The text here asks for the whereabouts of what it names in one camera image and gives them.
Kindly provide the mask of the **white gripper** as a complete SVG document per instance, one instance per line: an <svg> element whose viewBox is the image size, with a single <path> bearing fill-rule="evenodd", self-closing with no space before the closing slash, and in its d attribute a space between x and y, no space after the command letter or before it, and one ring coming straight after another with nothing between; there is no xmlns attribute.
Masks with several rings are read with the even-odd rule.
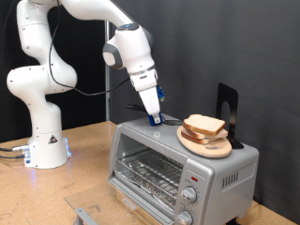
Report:
<svg viewBox="0 0 300 225"><path fill-rule="evenodd" d="M155 124L161 123L160 105L158 101L157 88L151 87L139 92L144 108L149 115L153 115Z"/></svg>

